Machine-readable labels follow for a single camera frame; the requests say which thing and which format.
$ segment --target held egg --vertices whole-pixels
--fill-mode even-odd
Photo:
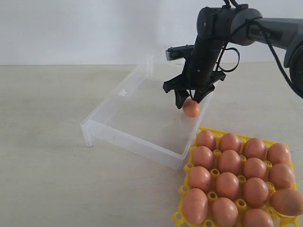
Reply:
[[[276,211],[287,216],[303,214],[303,194],[293,189],[282,189],[274,192],[270,199],[270,205]]]
[[[188,182],[192,188],[198,188],[208,193],[212,187],[212,176],[204,167],[196,166],[189,172]]]
[[[265,180],[267,167],[261,159],[252,157],[244,162],[242,171],[246,179],[258,177],[262,180]]]
[[[263,207],[269,196],[269,189],[266,183],[260,178],[248,179],[243,186],[243,198],[251,208]]]
[[[249,139],[243,146],[243,155],[247,159],[257,157],[263,160],[266,155],[266,145],[263,140],[259,138]]]
[[[224,152],[226,150],[234,150],[240,153],[241,150],[241,140],[235,133],[227,133],[223,135],[219,142],[219,150]]]
[[[196,101],[188,98],[185,100],[183,106],[183,112],[188,117],[197,117],[200,113],[200,105]]]
[[[216,179],[215,189],[219,196],[235,200],[240,192],[239,179],[232,173],[222,173]]]
[[[221,173],[231,172],[237,175],[241,168],[241,158],[234,150],[224,151],[218,158],[218,169]]]
[[[193,188],[185,195],[183,213],[186,219],[194,225],[202,224],[208,213],[208,200],[205,193]]]
[[[218,226],[232,227],[237,223],[239,212],[230,199],[221,197],[213,202],[212,214]]]
[[[195,148],[193,152],[193,164],[195,166],[202,166],[207,170],[211,170],[214,167],[214,154],[205,146]]]
[[[212,131],[203,130],[198,133],[196,139],[197,146],[205,146],[208,147],[210,150],[214,150],[216,148],[216,136]]]
[[[260,209],[246,211],[242,219],[243,227],[274,227],[273,219]]]
[[[278,190],[291,188],[295,183],[294,170],[286,164],[274,165],[269,171],[268,178]]]
[[[289,165],[291,163],[290,150],[285,144],[275,143],[271,145],[267,151],[267,160],[270,161],[273,166],[279,163]]]

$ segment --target egg tray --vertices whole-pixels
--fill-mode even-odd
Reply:
[[[181,199],[180,199],[180,202],[179,202],[178,211],[173,214],[173,219],[174,219],[176,227],[218,227],[212,219],[211,205],[219,197],[217,195],[216,191],[215,191],[215,188],[214,188],[215,179],[220,174],[219,170],[217,169],[217,159],[220,156],[221,151],[218,148],[219,148],[220,138],[224,134],[226,134],[227,132],[200,127],[199,132],[202,131],[202,130],[210,130],[216,136],[216,149],[213,151],[213,154],[215,156],[215,166],[214,166],[214,169],[210,170],[211,176],[213,178],[213,185],[212,185],[212,188],[211,188],[210,192],[206,194],[207,198],[208,198],[209,212],[207,214],[206,220],[201,225],[193,225],[193,224],[189,223],[189,221],[186,219],[186,217],[183,214],[184,197],[185,197],[186,193],[191,189],[191,187],[189,186],[189,183],[188,183],[188,175],[189,175],[190,171],[195,167],[195,165],[193,164],[193,151],[196,147],[196,140],[194,140],[193,145],[190,148],[190,156],[189,156],[188,162],[184,166],[184,170],[186,171],[187,174],[186,174],[186,177],[185,177],[185,180],[184,180],[184,184],[179,189]],[[251,139],[252,137],[239,135],[239,134],[237,134],[237,136],[241,140],[241,151],[240,151],[241,161],[245,162],[246,158],[245,158],[244,155],[242,155],[242,149],[243,149],[243,146],[244,146],[245,142],[248,141],[249,139]],[[272,142],[272,141],[269,141],[269,140],[263,140],[263,141],[266,144],[267,149],[271,145],[276,143],[276,142]],[[270,169],[272,167],[272,164],[269,161],[267,161],[266,158],[263,161],[267,165],[267,169]],[[240,171],[240,174],[237,177],[239,179],[240,186],[241,186],[241,189],[242,189],[243,184],[246,181],[245,176],[242,175],[242,170]],[[268,181],[268,176],[267,176],[265,182],[266,182],[266,184],[269,188],[269,194],[271,195],[273,192],[275,192],[275,187],[271,182]],[[296,183],[294,183],[293,189],[296,190]],[[241,196],[241,193],[239,193],[239,196],[234,201],[234,203],[237,206],[238,212],[239,212],[239,217],[238,217],[238,222],[236,224],[236,227],[241,227],[242,226],[242,224],[241,224],[242,216],[243,216],[243,214],[246,210],[250,209],[250,207],[248,207],[248,205],[246,204],[245,200]],[[261,209],[264,210],[265,212],[267,212],[272,217],[274,223],[276,223],[276,221],[278,221],[278,223],[279,223],[278,226],[280,226],[280,227],[286,227],[289,224],[292,224],[296,227],[299,227],[299,225],[297,223],[297,219],[299,218],[299,216],[288,217],[288,216],[279,214],[273,207],[270,206],[269,200],[267,201],[266,205],[264,207],[262,207]]]

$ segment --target yellow egg tray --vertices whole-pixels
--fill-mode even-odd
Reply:
[[[217,193],[216,193],[216,191],[214,189],[214,182],[215,182],[215,179],[220,174],[219,170],[217,169],[217,159],[218,159],[219,155],[221,154],[221,151],[219,151],[219,149],[218,149],[219,148],[219,141],[220,141],[220,138],[224,134],[226,134],[227,132],[200,127],[199,128],[199,132],[202,131],[202,130],[210,130],[210,131],[212,131],[215,134],[216,140],[217,140],[216,149],[213,151],[213,154],[214,154],[214,156],[216,158],[215,166],[214,166],[214,169],[212,169],[210,171],[211,176],[213,178],[213,186],[212,186],[212,189],[210,190],[210,192],[207,194],[208,203],[209,203],[209,206],[211,207],[213,201],[215,201],[218,198],[218,195],[217,195]],[[244,136],[244,135],[239,135],[239,134],[237,134],[237,135],[238,135],[238,137],[241,140],[240,157],[241,157],[242,162],[245,162],[246,158],[244,157],[244,155],[242,155],[242,149],[243,149],[243,146],[244,146],[245,142],[247,140],[251,139],[252,137]],[[276,142],[272,142],[272,141],[269,141],[269,140],[263,140],[263,141],[265,142],[267,149],[272,144],[276,143]],[[189,156],[188,162],[184,166],[184,170],[186,171],[187,174],[186,174],[186,177],[185,177],[185,180],[184,180],[184,184],[179,189],[179,193],[181,195],[181,199],[180,199],[180,202],[179,202],[178,211],[173,214],[173,219],[174,219],[174,222],[175,222],[175,226],[176,227],[218,227],[214,223],[214,221],[212,220],[211,209],[209,209],[207,218],[206,218],[206,220],[201,225],[190,224],[188,222],[188,220],[186,219],[186,217],[183,215],[183,201],[184,201],[184,197],[185,197],[186,193],[191,189],[191,187],[189,186],[189,183],[188,183],[188,175],[189,175],[190,171],[195,167],[195,165],[193,164],[193,151],[194,151],[195,147],[196,147],[196,140],[193,141],[193,145],[190,148],[190,156]],[[269,161],[267,161],[266,159],[263,160],[263,161],[267,165],[268,169],[270,169],[272,167],[272,164]],[[242,185],[246,181],[246,178],[245,178],[245,176],[241,175],[241,172],[240,172],[240,175],[238,175],[237,177],[238,177],[240,185],[242,187]],[[268,181],[268,178],[266,178],[265,182],[266,182],[266,184],[267,184],[267,186],[269,188],[270,194],[272,194],[273,192],[275,192],[275,187],[274,187],[274,185],[271,182]],[[241,227],[242,226],[242,224],[241,224],[242,216],[243,216],[244,212],[246,210],[250,209],[250,208],[248,207],[248,205],[246,205],[246,202],[242,198],[241,193],[240,193],[239,197],[234,201],[234,203],[237,206],[238,211],[239,211],[239,218],[238,218],[238,223],[237,223],[236,226],[237,227]],[[273,207],[270,206],[269,201],[267,201],[267,204],[262,209],[264,211],[266,211],[272,217],[274,223],[279,223],[278,224],[279,227],[286,227],[289,224],[292,224],[292,225],[294,225],[296,227],[299,227],[299,225],[297,223],[297,219],[299,218],[299,216],[287,217],[287,216],[284,216],[282,214],[279,214],[277,211],[275,211],[275,209]]]

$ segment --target transparent plastic box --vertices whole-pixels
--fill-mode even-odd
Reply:
[[[174,91],[166,94],[162,88],[182,69],[165,55],[138,65],[81,124],[87,146],[99,138],[181,170],[214,93],[200,103],[198,117],[186,117],[175,106]]]

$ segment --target robotic arm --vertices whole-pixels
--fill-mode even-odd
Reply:
[[[232,70],[224,70],[219,65],[226,50],[236,51],[240,58],[237,49],[226,48],[228,43],[242,46],[254,42],[268,44],[287,83],[303,98],[303,19],[263,18],[258,10],[250,9],[248,4],[238,4],[231,0],[233,8],[229,0],[224,2],[225,5],[221,8],[201,9],[197,18],[194,45],[166,50],[168,61],[185,59],[182,73],[163,84],[166,93],[174,90],[177,108],[182,108],[189,96],[200,103],[214,91],[215,82],[224,81],[225,73],[237,68],[238,65]],[[290,79],[273,46],[286,50],[284,67],[289,68]]]

